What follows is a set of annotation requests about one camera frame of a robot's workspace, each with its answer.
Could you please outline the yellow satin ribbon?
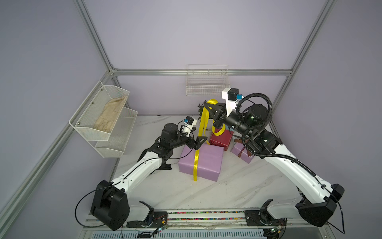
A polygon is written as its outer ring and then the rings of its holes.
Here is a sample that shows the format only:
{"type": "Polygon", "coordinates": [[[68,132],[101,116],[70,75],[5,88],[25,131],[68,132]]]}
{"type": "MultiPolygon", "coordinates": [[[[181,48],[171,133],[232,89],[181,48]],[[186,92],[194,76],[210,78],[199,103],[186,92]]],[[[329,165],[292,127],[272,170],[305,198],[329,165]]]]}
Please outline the yellow satin ribbon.
{"type": "MultiPolygon", "coordinates": [[[[206,129],[207,129],[208,122],[209,122],[208,115],[209,114],[207,114],[205,117],[201,118],[198,136],[205,136],[206,135],[206,129]]],[[[200,156],[200,150],[196,150],[195,159],[194,159],[194,166],[193,166],[193,179],[194,179],[194,181],[197,181],[197,178],[198,178],[197,173],[198,173],[199,156],[200,156]]]]}

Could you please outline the large purple gift box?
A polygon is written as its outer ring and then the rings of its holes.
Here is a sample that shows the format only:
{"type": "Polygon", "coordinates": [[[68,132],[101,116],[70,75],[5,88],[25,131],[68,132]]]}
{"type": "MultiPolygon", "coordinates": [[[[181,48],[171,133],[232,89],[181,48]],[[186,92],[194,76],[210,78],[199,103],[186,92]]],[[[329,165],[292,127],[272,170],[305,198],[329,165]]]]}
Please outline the large purple gift box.
{"type": "MultiPolygon", "coordinates": [[[[200,148],[197,177],[217,182],[221,172],[224,152],[223,147],[203,144],[200,148]]],[[[194,149],[191,150],[187,146],[183,148],[178,162],[180,172],[193,175],[195,153],[194,149]]]]}

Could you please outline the red gift box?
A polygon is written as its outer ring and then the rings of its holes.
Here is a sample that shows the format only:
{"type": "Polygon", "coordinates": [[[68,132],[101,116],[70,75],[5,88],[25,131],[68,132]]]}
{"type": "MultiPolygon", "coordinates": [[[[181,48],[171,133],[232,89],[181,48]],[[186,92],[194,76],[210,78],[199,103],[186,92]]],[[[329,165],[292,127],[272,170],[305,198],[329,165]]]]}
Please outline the red gift box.
{"type": "Polygon", "coordinates": [[[225,130],[221,135],[215,135],[212,133],[209,143],[214,146],[223,147],[224,151],[227,151],[231,140],[233,138],[233,133],[229,130],[225,130]]]}

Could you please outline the small purple gift box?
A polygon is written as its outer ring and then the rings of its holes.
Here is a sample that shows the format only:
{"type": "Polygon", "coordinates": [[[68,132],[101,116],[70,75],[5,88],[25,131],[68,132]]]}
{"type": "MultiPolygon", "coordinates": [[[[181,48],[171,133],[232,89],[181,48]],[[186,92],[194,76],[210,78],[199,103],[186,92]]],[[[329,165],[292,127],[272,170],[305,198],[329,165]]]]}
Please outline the small purple gift box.
{"type": "Polygon", "coordinates": [[[242,143],[239,142],[235,143],[231,152],[243,161],[245,161],[247,164],[251,163],[252,159],[254,158],[254,154],[251,153],[242,143]]]}

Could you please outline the brown satin ribbon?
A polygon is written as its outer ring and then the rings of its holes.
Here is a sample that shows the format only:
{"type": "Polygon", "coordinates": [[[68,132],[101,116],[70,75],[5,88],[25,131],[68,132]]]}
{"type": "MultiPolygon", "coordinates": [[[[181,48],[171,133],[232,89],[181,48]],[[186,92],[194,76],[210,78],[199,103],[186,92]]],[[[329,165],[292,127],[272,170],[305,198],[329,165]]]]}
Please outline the brown satin ribbon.
{"type": "Polygon", "coordinates": [[[244,153],[244,155],[246,155],[247,157],[249,158],[252,158],[254,156],[253,153],[251,153],[243,144],[243,141],[241,139],[235,139],[234,140],[235,142],[235,145],[234,145],[234,148],[233,150],[235,150],[235,154],[238,156],[238,157],[241,157],[242,154],[244,153]]]}

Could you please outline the black lettered ribbon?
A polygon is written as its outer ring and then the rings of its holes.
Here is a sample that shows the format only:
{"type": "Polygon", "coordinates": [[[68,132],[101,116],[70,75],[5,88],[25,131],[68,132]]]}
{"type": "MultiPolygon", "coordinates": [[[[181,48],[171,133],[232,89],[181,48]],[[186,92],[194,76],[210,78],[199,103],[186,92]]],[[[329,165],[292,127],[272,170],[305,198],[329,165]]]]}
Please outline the black lettered ribbon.
{"type": "Polygon", "coordinates": [[[156,167],[154,170],[152,170],[150,173],[152,173],[155,170],[172,170],[171,164],[168,164],[167,161],[170,159],[170,157],[173,155],[172,149],[158,149],[154,148],[153,150],[151,148],[145,149],[139,159],[137,160],[137,163],[145,164],[149,161],[151,162],[158,162],[159,166],[156,167]]]}

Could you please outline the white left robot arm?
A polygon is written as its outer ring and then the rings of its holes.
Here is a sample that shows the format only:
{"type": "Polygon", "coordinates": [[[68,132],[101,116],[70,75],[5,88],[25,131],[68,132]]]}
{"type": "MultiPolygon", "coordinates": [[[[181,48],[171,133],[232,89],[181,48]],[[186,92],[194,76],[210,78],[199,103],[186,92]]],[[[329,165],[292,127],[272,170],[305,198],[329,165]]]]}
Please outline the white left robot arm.
{"type": "Polygon", "coordinates": [[[208,138],[202,133],[195,135],[195,131],[194,122],[184,121],[181,127],[174,123],[166,124],[161,135],[142,152],[136,164],[111,181],[101,181],[91,191],[94,198],[90,209],[90,213],[101,222],[100,225],[113,231],[130,222],[150,227],[155,220],[155,209],[144,201],[130,202],[129,198],[154,171],[171,169],[167,161],[173,158],[175,148],[185,145],[190,150],[200,149],[208,138]]]}

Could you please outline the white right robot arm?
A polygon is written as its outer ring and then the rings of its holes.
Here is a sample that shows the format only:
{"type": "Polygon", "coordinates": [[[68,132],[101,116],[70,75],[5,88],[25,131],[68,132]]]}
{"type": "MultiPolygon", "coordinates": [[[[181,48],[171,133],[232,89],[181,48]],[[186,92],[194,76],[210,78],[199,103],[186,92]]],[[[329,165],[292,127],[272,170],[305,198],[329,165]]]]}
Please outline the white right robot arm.
{"type": "Polygon", "coordinates": [[[295,158],[282,141],[265,129],[272,117],[273,105],[253,104],[241,111],[243,101],[234,103],[228,111],[227,103],[204,102],[199,106],[200,116],[213,120],[215,128],[227,126],[241,135],[241,141],[252,155],[266,160],[282,172],[299,190],[295,199],[275,201],[268,199],[258,211],[262,225],[271,225],[280,219],[301,218],[309,224],[322,227],[328,223],[345,190],[340,184],[330,184],[295,158]]]}

